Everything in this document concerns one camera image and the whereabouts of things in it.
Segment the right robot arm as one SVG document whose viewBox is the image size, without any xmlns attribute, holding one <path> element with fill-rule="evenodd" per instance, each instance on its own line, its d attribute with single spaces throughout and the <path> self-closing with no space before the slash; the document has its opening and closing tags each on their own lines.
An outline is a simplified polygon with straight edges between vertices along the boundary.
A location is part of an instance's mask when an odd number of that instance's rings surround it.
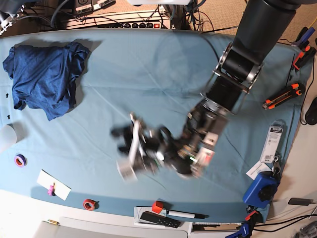
<svg viewBox="0 0 317 238">
<path fill-rule="evenodd" d="M 0 35 L 21 17 L 24 3 L 24 0 L 0 0 Z"/>
</svg>

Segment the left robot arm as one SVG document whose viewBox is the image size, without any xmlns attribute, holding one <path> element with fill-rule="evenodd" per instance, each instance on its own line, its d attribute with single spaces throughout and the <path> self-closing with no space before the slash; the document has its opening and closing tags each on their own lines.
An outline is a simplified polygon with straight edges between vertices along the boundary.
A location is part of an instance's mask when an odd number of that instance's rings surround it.
<svg viewBox="0 0 317 238">
<path fill-rule="evenodd" d="M 214 156 L 214 148 L 241 96 L 247 95 L 267 54 L 290 24 L 302 0 L 250 0 L 234 40 L 228 44 L 206 84 L 201 101 L 188 113 L 179 138 L 164 126 L 148 129 L 131 115 L 131 124 L 113 128 L 123 137 L 119 148 L 126 161 L 117 164 L 124 180 L 170 167 L 183 177 L 198 177 Z"/>
</svg>

